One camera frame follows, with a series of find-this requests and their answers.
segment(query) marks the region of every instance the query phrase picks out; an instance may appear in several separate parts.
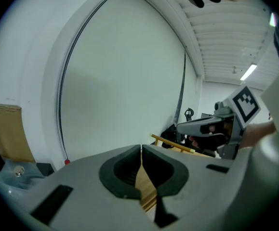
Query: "fluorescent light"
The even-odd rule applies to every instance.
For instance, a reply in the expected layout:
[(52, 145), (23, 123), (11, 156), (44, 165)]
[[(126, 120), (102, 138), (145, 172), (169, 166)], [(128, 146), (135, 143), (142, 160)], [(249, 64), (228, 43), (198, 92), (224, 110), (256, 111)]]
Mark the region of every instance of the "fluorescent light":
[(251, 73), (255, 70), (256, 67), (257, 67), (257, 65), (252, 64), (240, 80), (245, 80), (248, 76), (250, 76)]
[(271, 14), (271, 18), (270, 18), (270, 26), (275, 26), (275, 17), (274, 14)]

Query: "cardboard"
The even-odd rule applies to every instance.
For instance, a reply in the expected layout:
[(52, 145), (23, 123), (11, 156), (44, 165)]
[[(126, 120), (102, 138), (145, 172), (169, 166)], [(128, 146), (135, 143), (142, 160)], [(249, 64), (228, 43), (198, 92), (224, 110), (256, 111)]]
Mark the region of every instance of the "cardboard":
[(26, 140), (19, 106), (0, 104), (0, 155), (16, 161), (35, 162)]

